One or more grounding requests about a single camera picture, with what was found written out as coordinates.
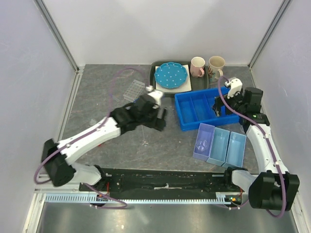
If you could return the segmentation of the clear glass beaker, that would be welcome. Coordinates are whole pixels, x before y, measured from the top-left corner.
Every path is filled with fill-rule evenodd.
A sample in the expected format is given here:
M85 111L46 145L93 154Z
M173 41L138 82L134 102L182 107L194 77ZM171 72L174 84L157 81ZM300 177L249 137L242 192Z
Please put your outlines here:
M210 143L206 140L197 140L196 141L196 149L198 151L201 151L201 152L206 151L209 148L209 146L210 146Z

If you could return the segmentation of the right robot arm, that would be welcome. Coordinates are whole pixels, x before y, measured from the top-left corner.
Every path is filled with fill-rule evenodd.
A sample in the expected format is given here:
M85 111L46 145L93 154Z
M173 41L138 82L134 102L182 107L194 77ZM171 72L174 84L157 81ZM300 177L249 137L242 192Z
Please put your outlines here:
M222 183L228 191L240 187L248 194L252 208L265 209L269 213L278 210L282 214L291 209L300 180L288 171L277 152L268 117L261 113L262 97L262 90L247 87L233 96L219 94L215 98L212 109L217 116L223 106L227 113L239 116L259 168L258 176L254 176L245 168L231 165L225 170Z

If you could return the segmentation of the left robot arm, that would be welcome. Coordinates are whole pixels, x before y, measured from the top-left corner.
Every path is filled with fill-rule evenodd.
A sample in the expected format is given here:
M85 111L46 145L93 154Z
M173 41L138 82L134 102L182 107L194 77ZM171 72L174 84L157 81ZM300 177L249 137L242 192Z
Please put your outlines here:
M98 145L133 131L143 125L162 131L165 126L166 110L158 116L161 91L141 95L135 102L111 111L99 123L65 140L44 143L42 163L53 186L60 187L69 182L87 183L96 191L105 189L107 180L98 166L87 166L77 160Z

